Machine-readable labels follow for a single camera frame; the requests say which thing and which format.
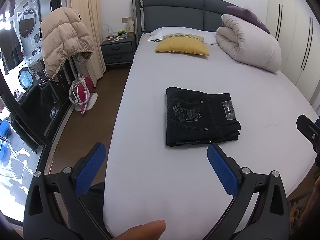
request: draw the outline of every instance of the wall outlet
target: wall outlet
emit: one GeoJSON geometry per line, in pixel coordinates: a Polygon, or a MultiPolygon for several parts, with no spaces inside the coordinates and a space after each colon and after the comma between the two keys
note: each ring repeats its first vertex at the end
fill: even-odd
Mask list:
{"type": "Polygon", "coordinates": [[[133,17],[122,18],[122,23],[127,23],[128,21],[133,21],[133,17]]]}

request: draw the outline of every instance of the purple pillow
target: purple pillow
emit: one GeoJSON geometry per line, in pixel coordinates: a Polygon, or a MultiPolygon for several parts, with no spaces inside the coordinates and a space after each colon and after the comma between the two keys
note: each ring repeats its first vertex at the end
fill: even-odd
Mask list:
{"type": "Polygon", "coordinates": [[[259,20],[259,18],[250,10],[244,9],[238,6],[225,6],[226,14],[230,14],[239,17],[253,25],[256,25],[260,29],[264,30],[266,33],[270,34],[268,28],[259,20]]]}

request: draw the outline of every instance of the white wardrobe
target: white wardrobe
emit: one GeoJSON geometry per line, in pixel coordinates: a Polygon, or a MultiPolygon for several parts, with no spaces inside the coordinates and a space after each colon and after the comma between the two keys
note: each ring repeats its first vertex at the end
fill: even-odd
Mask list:
{"type": "Polygon", "coordinates": [[[281,71],[309,101],[320,80],[320,25],[305,0],[268,0],[267,28],[282,52],[281,71]]]}

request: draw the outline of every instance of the yellow pillow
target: yellow pillow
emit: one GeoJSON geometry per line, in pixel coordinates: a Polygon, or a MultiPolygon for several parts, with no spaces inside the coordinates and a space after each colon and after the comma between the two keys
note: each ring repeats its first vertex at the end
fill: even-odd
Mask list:
{"type": "Polygon", "coordinates": [[[156,52],[180,52],[206,56],[210,55],[204,44],[203,37],[185,33],[175,33],[164,36],[163,40],[156,47],[156,52]]]}

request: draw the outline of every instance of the metal bolt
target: metal bolt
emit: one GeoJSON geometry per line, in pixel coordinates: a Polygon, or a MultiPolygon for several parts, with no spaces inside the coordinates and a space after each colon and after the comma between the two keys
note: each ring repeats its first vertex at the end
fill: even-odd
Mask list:
{"type": "Polygon", "coordinates": [[[242,172],[243,172],[244,174],[249,174],[249,173],[250,173],[250,169],[247,168],[247,167],[244,167],[244,168],[242,168],[242,172]]]}
{"type": "Polygon", "coordinates": [[[273,171],[273,172],[272,172],[272,175],[275,176],[275,177],[279,177],[279,172],[273,171]]]}
{"type": "Polygon", "coordinates": [[[34,176],[35,176],[36,178],[40,177],[40,176],[41,176],[41,171],[36,171],[35,174],[34,174],[34,176]]]}
{"type": "Polygon", "coordinates": [[[69,174],[72,171],[72,169],[70,167],[66,167],[63,169],[63,173],[65,174],[69,174]]]}

